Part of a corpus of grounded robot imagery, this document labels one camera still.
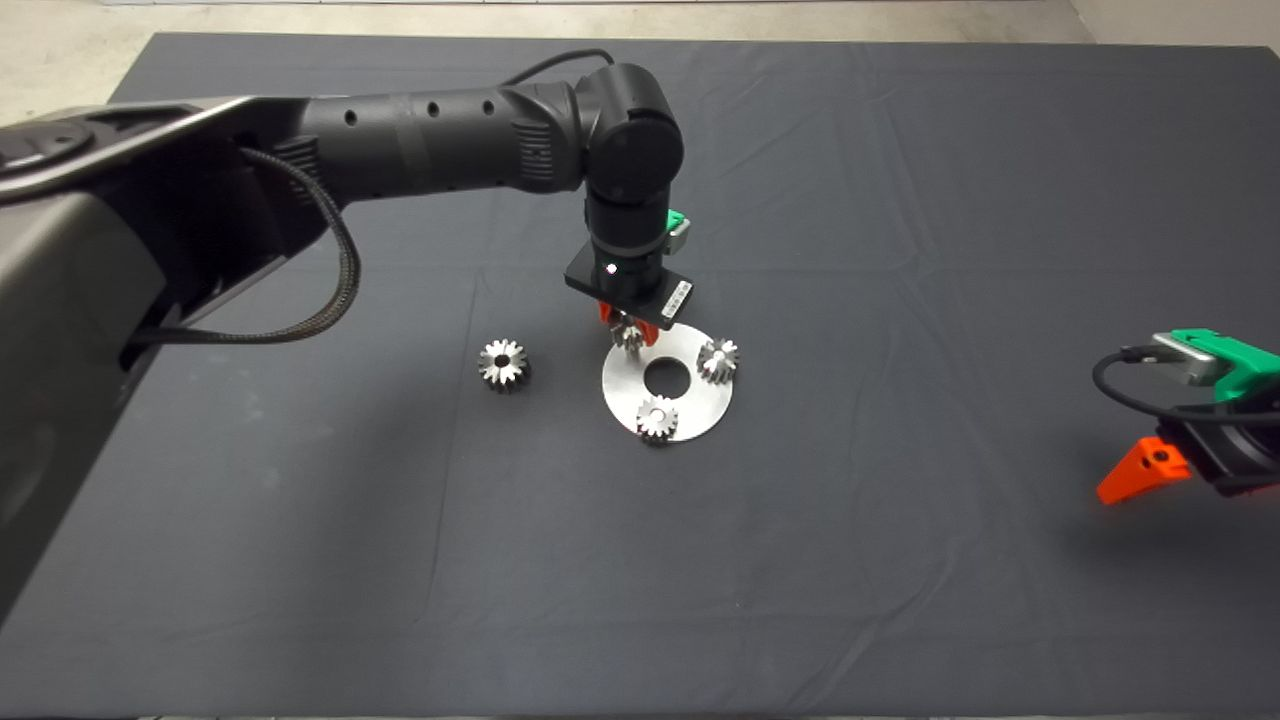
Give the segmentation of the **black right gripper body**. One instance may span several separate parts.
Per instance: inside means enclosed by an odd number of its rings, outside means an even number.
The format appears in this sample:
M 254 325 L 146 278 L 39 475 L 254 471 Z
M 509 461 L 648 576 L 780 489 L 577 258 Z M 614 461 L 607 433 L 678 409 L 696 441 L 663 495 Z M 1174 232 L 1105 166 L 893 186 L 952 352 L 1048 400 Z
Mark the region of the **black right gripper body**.
M 1179 406 L 1179 411 L 1228 419 L 1228 424 L 1157 420 L 1157 436 L 1175 446 L 1194 474 L 1222 497 L 1249 495 L 1279 483 L 1279 429 L 1249 424 L 1252 415 L 1276 413 L 1276 395 L 1224 404 Z

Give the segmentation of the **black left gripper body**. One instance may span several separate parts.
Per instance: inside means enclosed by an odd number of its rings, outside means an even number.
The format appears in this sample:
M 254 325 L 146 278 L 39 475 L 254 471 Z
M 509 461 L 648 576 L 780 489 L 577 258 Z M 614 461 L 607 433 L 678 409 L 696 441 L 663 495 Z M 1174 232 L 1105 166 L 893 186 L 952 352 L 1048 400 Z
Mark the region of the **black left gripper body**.
M 585 245 L 564 269 L 564 283 L 632 319 L 669 331 L 694 295 L 687 277 L 659 254 L 621 258 Z

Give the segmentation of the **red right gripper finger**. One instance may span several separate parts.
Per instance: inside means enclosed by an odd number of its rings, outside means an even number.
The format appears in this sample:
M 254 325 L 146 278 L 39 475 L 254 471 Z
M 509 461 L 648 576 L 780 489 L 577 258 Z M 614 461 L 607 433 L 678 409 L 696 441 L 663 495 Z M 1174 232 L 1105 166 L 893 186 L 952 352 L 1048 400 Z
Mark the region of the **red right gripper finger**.
M 1096 487 L 1103 505 L 1116 505 L 1192 478 L 1181 451 L 1157 436 L 1139 438 Z

